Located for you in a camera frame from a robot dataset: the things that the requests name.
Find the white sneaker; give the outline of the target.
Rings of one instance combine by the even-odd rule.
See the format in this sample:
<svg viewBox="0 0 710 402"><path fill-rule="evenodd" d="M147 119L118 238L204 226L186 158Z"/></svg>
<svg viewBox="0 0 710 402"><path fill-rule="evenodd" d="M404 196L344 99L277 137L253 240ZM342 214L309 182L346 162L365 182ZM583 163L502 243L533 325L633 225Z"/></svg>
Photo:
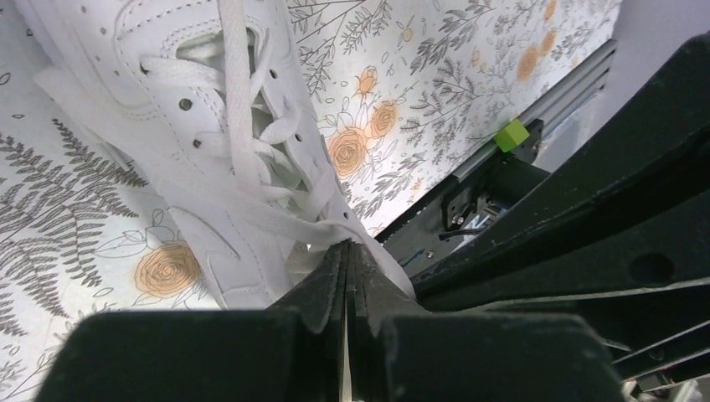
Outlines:
<svg viewBox="0 0 710 402"><path fill-rule="evenodd" d="M19 1L39 86L165 199L224 308L265 308L331 245L368 248L318 131L282 1Z"/></svg>

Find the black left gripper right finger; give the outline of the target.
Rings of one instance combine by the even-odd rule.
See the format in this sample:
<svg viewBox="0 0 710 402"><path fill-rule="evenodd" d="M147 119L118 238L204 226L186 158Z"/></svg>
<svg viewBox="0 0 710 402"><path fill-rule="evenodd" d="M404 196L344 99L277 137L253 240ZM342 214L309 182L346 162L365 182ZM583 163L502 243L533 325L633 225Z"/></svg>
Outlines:
<svg viewBox="0 0 710 402"><path fill-rule="evenodd" d="M433 313L363 245L346 251L352 394L362 401L620 401L592 328L567 314Z"/></svg>

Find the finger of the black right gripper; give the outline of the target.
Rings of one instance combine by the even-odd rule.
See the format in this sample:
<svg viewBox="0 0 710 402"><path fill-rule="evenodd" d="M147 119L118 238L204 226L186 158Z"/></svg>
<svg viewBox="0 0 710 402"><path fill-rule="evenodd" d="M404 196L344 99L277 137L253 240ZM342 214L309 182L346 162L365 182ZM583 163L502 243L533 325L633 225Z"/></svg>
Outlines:
<svg viewBox="0 0 710 402"><path fill-rule="evenodd" d="M519 271L422 297L434 312L559 312L642 351L699 331L709 343L709 193Z"/></svg>
<svg viewBox="0 0 710 402"><path fill-rule="evenodd" d="M493 226L414 277L417 297L617 235L709 193L709 37L685 42L567 162Z"/></svg>

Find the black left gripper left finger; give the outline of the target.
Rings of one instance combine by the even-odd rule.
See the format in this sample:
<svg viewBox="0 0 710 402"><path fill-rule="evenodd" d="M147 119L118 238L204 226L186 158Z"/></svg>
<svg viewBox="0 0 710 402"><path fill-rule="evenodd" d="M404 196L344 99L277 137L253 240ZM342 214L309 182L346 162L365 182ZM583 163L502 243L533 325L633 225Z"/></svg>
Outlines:
<svg viewBox="0 0 710 402"><path fill-rule="evenodd" d="M108 312L82 321L39 401L338 401L350 245L264 310Z"/></svg>

